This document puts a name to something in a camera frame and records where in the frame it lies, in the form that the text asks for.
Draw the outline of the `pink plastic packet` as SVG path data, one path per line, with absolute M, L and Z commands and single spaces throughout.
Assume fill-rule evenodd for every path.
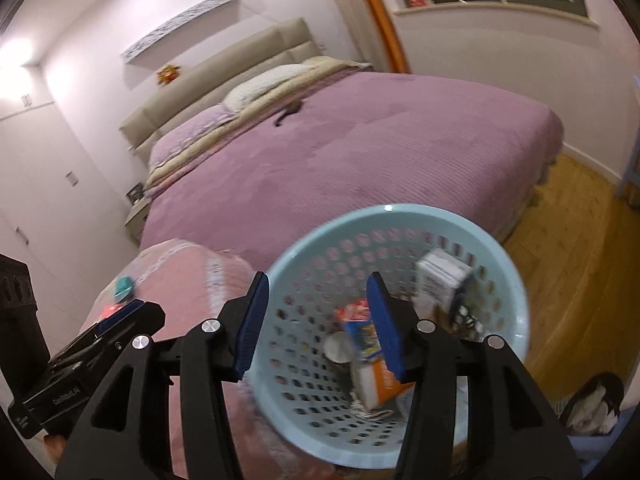
M 100 313 L 99 321 L 106 320 L 117 313 L 123 306 L 123 304 L 110 304 L 109 306 L 105 306 Z

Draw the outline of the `orange bottle teal cap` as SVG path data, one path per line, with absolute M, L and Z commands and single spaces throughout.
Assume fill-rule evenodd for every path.
M 373 362 L 352 362 L 350 377 L 356 399 L 368 412 L 413 387 L 411 382 L 408 384 L 398 382 L 383 359 Z

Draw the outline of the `white carton box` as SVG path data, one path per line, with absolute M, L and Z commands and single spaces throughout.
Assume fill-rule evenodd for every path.
M 472 277 L 472 266 L 442 248 L 431 249 L 416 262 L 416 314 L 419 318 L 450 314 L 460 304 Z

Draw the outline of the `light blue laundry basket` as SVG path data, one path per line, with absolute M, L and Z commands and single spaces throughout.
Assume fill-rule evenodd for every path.
M 357 417 L 323 343 L 337 329 L 335 310 L 364 296 L 372 272 L 393 295 L 412 297 L 416 260 L 436 247 L 472 268 L 471 309 L 484 331 L 526 357 L 525 286 L 490 234 L 450 211 L 415 204 L 344 214 L 301 238 L 267 273 L 269 306 L 248 381 L 258 408 L 288 443 L 333 465 L 395 467 L 405 421 L 399 414 Z

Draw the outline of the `red blue snack box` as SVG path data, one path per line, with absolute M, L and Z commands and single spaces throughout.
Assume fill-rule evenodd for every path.
M 382 356 L 367 300 L 359 299 L 335 310 L 337 321 L 349 336 L 360 361 L 373 362 Z

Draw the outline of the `pink elephant blanket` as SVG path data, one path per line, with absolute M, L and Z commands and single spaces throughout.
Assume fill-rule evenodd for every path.
M 250 287 L 254 269 L 231 252 L 186 240 L 142 250 L 119 274 L 134 281 L 134 296 L 156 302 L 166 321 L 158 339 L 181 336 L 196 322 L 216 318 L 224 303 Z M 224 384 L 224 400 L 243 476 L 247 479 L 337 479 L 335 467 L 282 439 L 256 408 L 243 380 Z

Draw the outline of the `white wardrobe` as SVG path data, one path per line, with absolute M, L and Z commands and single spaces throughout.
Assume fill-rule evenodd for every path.
M 137 255 L 127 208 L 35 67 L 1 66 L 1 251 L 29 267 L 38 320 L 60 350 Z

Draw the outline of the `beige bedside table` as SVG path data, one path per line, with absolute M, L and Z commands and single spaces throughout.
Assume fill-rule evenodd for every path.
M 131 207 L 127 219 L 125 221 L 125 228 L 129 235 L 137 242 L 140 243 L 142 234 L 145 227 L 146 219 L 149 217 L 152 200 L 149 198 L 142 198 L 138 200 L 134 206 Z

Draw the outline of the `purple covered bed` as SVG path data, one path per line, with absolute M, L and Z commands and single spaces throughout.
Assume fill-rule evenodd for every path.
M 420 204 L 498 233 L 563 146 L 547 105 L 457 79 L 358 72 L 206 158 L 153 200 L 144 247 L 178 238 L 257 270 L 342 214 Z

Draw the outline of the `purple pillow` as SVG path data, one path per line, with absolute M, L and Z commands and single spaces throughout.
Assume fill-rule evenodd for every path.
M 238 118 L 233 110 L 219 103 L 202 110 L 158 140 L 151 151 L 149 166 L 151 169 L 163 166 L 200 140 L 209 130 L 221 127 Z

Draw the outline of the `red orange plush ornament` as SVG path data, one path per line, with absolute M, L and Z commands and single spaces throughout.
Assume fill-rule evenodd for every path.
M 180 76 L 181 67 L 175 64 L 167 64 L 156 73 L 157 84 L 167 86 Z

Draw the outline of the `white pillow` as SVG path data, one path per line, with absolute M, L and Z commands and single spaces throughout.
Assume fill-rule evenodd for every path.
M 311 67 L 304 64 L 284 64 L 270 68 L 238 84 L 224 97 L 221 104 L 230 112 L 242 112 L 267 92 L 310 70 Z

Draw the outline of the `dark object on bed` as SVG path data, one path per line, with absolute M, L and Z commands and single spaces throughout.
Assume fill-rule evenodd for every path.
M 304 101 L 303 100 L 297 100 L 297 101 L 293 101 L 291 103 L 288 103 L 288 105 L 283 110 L 280 110 L 280 114 L 278 115 L 278 117 L 274 121 L 273 125 L 275 127 L 280 127 L 280 125 L 282 125 L 283 122 L 285 121 L 285 118 L 287 118 L 288 116 L 295 115 L 295 114 L 299 113 L 300 110 L 302 109 L 303 105 L 304 105 Z

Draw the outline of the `folded beige quilt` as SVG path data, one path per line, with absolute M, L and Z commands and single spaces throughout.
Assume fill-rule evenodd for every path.
M 224 144 L 253 128 L 270 114 L 286 107 L 288 103 L 303 99 L 306 94 L 313 92 L 322 84 L 327 84 L 332 77 L 342 78 L 358 72 L 358 70 L 370 70 L 372 67 L 370 63 L 339 60 L 325 55 L 315 56 L 297 64 L 308 65 L 311 70 L 267 92 L 245 110 L 236 113 L 238 118 L 221 127 L 209 130 L 200 140 L 197 140 L 163 166 L 155 169 L 150 168 L 144 186 L 145 195 L 149 198 L 159 196 L 166 188 L 198 166 L 204 159 L 219 151 Z

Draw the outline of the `beige orange curtain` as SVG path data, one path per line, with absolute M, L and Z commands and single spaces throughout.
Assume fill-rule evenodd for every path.
M 384 0 L 334 0 L 360 58 L 383 73 L 410 74 Z

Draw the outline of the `beige padded headboard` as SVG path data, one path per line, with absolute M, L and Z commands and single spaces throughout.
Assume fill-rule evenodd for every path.
M 160 88 L 119 127 L 130 150 L 147 164 L 160 138 L 238 84 L 273 67 L 301 63 L 322 53 L 303 18 L 294 18 L 249 36 L 198 63 Z

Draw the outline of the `small picture frame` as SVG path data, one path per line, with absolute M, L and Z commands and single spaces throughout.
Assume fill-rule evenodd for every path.
M 134 206 L 137 202 L 140 202 L 140 200 L 143 200 L 144 196 L 144 185 L 141 182 L 137 183 L 133 188 L 130 188 L 130 190 L 126 193 L 127 200 L 129 200 L 129 203 L 132 206 Z

